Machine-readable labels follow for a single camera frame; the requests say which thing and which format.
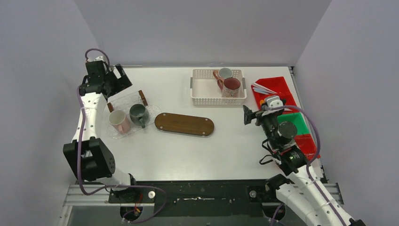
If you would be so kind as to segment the pink mug white inside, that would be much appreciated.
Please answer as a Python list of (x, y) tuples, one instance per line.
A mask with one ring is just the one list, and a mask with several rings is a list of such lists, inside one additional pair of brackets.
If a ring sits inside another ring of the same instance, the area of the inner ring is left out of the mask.
[(108, 116), (108, 122), (120, 133), (126, 134), (130, 131), (131, 125), (122, 110), (113, 110)]

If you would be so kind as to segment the wooden acrylic toothbrush holder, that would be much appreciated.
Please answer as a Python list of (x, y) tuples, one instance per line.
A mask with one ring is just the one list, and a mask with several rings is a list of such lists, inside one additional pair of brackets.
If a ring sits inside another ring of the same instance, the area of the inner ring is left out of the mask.
[(148, 106), (148, 102), (142, 90), (119, 97), (107, 103), (108, 111), (111, 113), (114, 110), (126, 110), (132, 105), (143, 104)]

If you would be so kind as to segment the grey-green ceramic mug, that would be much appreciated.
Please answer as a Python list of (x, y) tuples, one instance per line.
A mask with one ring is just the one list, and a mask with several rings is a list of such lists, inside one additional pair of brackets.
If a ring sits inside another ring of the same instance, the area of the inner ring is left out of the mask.
[(134, 125), (140, 126), (143, 129), (146, 127), (146, 123), (150, 118), (149, 112), (143, 104), (131, 106), (129, 116)]

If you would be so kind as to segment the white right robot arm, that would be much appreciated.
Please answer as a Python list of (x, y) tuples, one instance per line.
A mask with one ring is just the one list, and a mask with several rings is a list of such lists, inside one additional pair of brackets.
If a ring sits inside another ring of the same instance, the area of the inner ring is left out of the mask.
[(282, 101), (265, 103), (256, 112), (243, 106), (244, 124), (255, 120), (256, 126), (263, 128), (266, 139), (262, 146), (283, 172), (267, 180), (266, 198), (271, 202), (280, 201), (308, 226), (365, 225), (347, 213), (317, 177), (311, 165), (315, 159), (308, 160), (294, 141), (294, 124), (278, 122), (277, 117), (286, 108), (307, 116), (300, 107), (284, 105)]

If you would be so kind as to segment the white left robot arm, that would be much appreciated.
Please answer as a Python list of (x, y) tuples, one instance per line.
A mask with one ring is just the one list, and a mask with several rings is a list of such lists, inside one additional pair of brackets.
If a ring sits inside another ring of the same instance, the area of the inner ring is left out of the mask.
[(102, 183), (103, 188), (121, 190), (121, 197), (126, 202), (136, 202), (140, 190), (134, 186), (133, 176), (116, 167), (112, 152), (100, 138), (108, 98), (132, 83), (120, 64), (115, 65), (119, 78), (108, 69), (105, 61), (86, 62), (86, 69), (88, 73), (77, 88), (79, 122), (71, 142), (63, 146), (63, 154), (85, 195), (94, 192), (87, 192), (84, 182), (97, 182)]

